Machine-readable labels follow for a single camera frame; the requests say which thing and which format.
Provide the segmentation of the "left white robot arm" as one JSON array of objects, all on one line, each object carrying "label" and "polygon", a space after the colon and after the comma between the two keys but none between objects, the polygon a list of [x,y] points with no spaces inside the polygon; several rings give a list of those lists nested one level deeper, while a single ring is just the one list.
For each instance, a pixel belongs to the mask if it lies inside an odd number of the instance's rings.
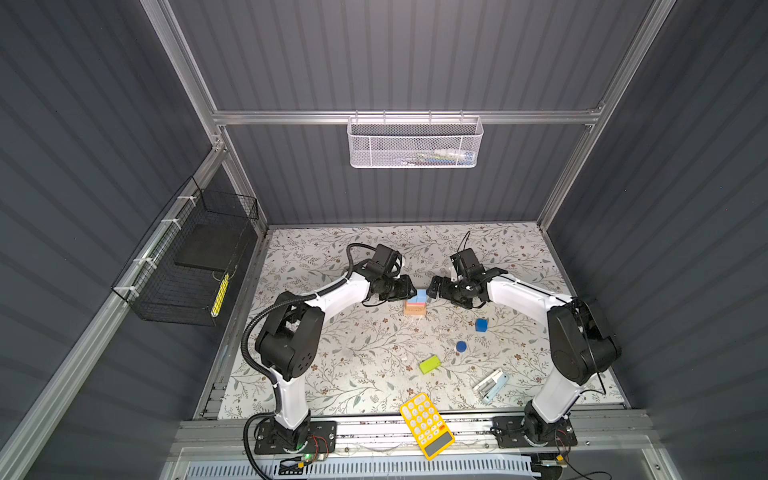
[{"label": "left white robot arm", "polygon": [[311,419],[304,375],[317,355],[325,322],[357,304],[367,306],[411,299],[417,294],[402,272],[402,254],[388,246],[351,243],[345,250],[347,269],[341,277],[305,294],[285,291],[257,313],[240,342],[244,362],[270,382],[280,430],[303,440]]}]

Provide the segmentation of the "wooden block with holes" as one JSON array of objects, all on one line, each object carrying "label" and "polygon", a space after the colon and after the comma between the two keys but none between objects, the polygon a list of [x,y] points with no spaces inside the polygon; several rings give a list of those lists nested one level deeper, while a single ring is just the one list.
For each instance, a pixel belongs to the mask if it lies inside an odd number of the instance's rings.
[{"label": "wooden block with holes", "polygon": [[404,314],[406,316],[412,316],[412,317],[423,317],[427,314],[427,306],[426,308],[406,308],[404,307]]}]

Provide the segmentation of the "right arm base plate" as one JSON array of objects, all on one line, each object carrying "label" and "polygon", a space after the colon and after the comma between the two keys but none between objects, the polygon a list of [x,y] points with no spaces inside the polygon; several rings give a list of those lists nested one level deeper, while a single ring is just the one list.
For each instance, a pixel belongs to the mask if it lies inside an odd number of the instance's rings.
[{"label": "right arm base plate", "polygon": [[578,445],[574,428],[567,419],[548,424],[535,415],[496,416],[492,418],[490,433],[500,448],[570,448]]}]

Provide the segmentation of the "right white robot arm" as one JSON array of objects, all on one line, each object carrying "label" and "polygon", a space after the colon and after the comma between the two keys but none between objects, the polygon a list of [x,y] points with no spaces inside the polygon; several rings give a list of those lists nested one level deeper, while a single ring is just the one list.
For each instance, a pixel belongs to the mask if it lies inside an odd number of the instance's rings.
[{"label": "right white robot arm", "polygon": [[524,409],[520,432],[532,446],[558,441],[566,416],[587,383],[600,378],[621,356],[602,308],[589,297],[560,295],[512,277],[501,268],[485,268],[470,248],[450,256],[455,279],[434,276],[426,290],[432,299],[472,310],[478,300],[509,307],[543,324],[548,331],[553,370]]}]

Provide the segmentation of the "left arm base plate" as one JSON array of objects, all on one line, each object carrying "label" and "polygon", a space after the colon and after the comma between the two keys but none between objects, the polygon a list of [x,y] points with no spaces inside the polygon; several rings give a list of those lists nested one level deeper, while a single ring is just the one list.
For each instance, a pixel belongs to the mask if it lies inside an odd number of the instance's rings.
[{"label": "left arm base plate", "polygon": [[333,453],[337,427],[335,421],[311,420],[300,424],[297,430],[289,430],[274,419],[265,419],[253,434],[253,452],[259,455]]}]

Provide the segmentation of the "green block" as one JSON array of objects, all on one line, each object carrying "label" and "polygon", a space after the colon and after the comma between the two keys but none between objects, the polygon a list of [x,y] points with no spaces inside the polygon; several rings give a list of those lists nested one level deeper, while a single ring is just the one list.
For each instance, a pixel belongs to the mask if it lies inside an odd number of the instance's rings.
[{"label": "green block", "polygon": [[419,363],[419,370],[422,374],[427,375],[430,372],[438,369],[441,366],[441,361],[437,355],[432,355],[426,360]]}]

